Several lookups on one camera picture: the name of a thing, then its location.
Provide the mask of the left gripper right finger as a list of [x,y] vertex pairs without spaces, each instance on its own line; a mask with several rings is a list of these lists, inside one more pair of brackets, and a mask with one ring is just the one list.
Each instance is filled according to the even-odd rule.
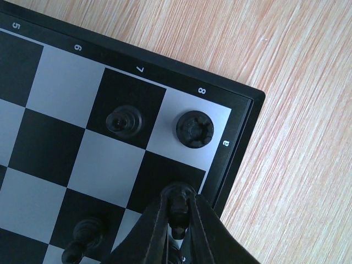
[[202,195],[192,195],[190,240],[193,263],[258,263],[226,229]]

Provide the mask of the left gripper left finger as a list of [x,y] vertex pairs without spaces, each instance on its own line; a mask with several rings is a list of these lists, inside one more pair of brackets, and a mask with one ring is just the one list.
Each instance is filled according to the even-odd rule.
[[168,198],[153,201],[126,238],[102,263],[167,263],[164,245],[168,232]]

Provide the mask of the black rook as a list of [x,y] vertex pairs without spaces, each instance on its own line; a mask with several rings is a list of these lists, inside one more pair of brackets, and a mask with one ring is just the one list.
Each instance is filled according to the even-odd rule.
[[176,117],[174,133],[184,146],[200,149],[212,141],[215,126],[206,113],[197,110],[186,111]]

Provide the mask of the black grey chess board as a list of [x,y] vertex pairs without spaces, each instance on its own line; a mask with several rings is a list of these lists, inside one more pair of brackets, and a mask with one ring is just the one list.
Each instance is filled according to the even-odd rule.
[[[1,1],[1,263],[60,263],[75,225],[106,226],[83,263],[100,263],[172,182],[216,214],[229,192],[265,93],[147,50]],[[106,118],[132,105],[132,138]],[[202,111],[212,141],[188,148],[175,119]]]

